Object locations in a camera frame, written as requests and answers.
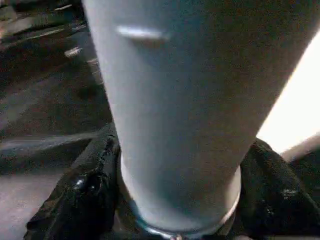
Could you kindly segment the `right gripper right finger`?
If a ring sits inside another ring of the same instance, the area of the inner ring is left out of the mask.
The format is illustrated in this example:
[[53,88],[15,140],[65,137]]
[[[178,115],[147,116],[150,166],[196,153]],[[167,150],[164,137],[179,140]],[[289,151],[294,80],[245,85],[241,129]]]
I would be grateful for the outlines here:
[[320,235],[319,206],[266,142],[253,142],[240,170],[240,199],[226,239]]

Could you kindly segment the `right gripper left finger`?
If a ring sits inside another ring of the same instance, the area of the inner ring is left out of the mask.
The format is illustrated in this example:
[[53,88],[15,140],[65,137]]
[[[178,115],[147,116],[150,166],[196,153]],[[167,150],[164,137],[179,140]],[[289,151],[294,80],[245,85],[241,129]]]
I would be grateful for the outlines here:
[[27,222],[26,240],[100,240],[114,225],[120,145],[106,124]]

